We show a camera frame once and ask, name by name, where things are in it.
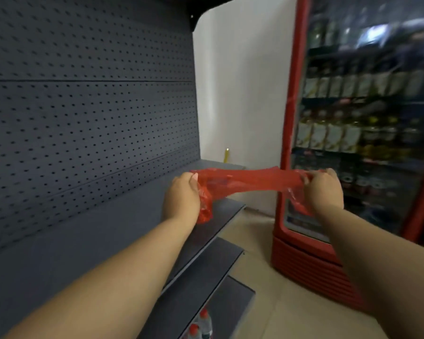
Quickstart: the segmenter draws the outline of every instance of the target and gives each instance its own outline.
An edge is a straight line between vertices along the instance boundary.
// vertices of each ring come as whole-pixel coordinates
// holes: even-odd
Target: beige floor tile
[[[256,291],[253,304],[234,338],[260,339],[280,298],[284,277],[250,252],[239,258],[231,276]]]
[[[377,321],[286,280],[263,339],[386,339]]]
[[[273,224],[274,218],[245,209],[226,226],[219,236],[270,262]]]

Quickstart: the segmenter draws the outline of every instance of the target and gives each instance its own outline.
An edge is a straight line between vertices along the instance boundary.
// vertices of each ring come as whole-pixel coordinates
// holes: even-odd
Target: yellow object
[[[225,150],[225,159],[223,159],[223,163],[227,163],[229,158],[229,148]]]

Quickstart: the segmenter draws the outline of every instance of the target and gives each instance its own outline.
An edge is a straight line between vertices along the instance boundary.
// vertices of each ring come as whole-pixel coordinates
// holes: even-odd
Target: gray metal shelf
[[[255,291],[227,276],[208,304],[214,339],[229,339],[252,303]]]
[[[174,176],[211,167],[242,168],[198,160],[0,252],[0,336],[74,279],[156,226],[164,192]],[[192,232],[166,288],[243,206],[230,199],[215,203],[214,219]]]
[[[208,300],[215,298],[215,291],[221,290],[220,284],[242,252],[240,247],[216,238],[158,299],[138,338],[180,338]]]

